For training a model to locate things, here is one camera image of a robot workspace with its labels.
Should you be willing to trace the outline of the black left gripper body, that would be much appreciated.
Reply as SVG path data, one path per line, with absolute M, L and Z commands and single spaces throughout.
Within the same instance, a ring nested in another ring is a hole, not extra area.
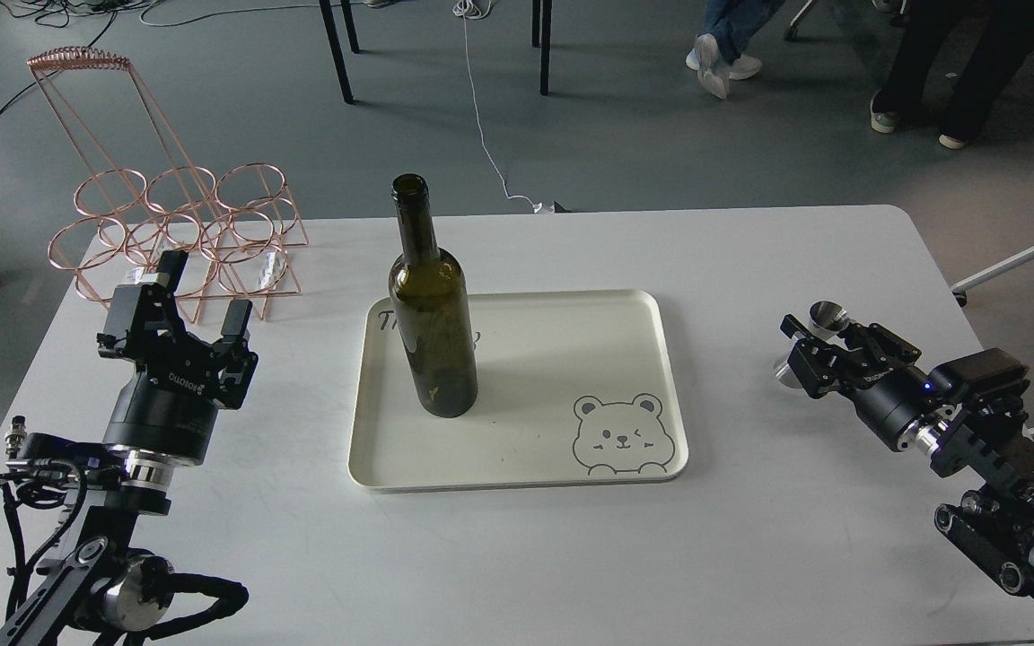
M 197 376 L 212 378 L 205 383 L 173 369 L 136 369 L 119 391 L 103 445 L 151 451 L 180 465 L 202 465 L 218 413 L 241 408 L 256 365 L 257 353 L 233 355 L 222 371 L 197 371 Z

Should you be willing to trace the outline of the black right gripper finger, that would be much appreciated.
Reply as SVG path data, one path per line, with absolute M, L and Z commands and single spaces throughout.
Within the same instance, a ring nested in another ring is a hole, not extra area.
M 844 363 L 846 348 L 841 344 L 821 342 L 793 314 L 781 319 L 781 332 L 793 340 L 788 367 L 812 399 L 838 392 L 848 397 L 854 391 L 854 375 Z
M 840 334 L 844 363 L 857 378 L 879 378 L 914 365 L 922 351 L 881 324 L 851 322 Z

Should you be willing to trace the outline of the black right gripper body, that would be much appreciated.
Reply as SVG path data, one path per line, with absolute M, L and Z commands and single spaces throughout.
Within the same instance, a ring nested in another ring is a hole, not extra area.
M 940 365 L 930 375 L 915 365 L 887 369 L 851 367 L 840 376 L 840 393 L 883 445 L 937 451 L 945 441 L 963 384 Z

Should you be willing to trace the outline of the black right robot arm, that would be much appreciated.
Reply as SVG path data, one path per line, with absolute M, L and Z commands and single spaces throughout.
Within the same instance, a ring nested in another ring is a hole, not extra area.
M 968 467 L 982 486 L 936 507 L 937 531 L 1010 596 L 1034 598 L 1034 440 L 1026 436 L 1025 364 L 984 349 L 916 368 L 919 348 L 879 324 L 830 335 L 784 316 L 789 371 L 812 399 L 838 393 L 883 445 L 916 449 L 938 476 Z

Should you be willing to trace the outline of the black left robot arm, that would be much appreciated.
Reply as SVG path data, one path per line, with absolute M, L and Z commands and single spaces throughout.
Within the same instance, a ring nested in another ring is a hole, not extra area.
M 143 645 L 247 604 L 245 585 L 177 572 L 130 543 L 140 516 L 168 515 L 173 470 L 204 462 L 219 410 L 242 406 L 258 364 L 250 300 L 230 303 L 216 342 L 188 333 L 175 299 L 186 262 L 169 250 L 154 273 L 112 294 L 98 351 L 135 372 L 102 441 L 29 433 L 23 416 L 5 434 L 13 583 L 0 645 L 54 645 L 66 628 L 95 633 L 99 645 Z

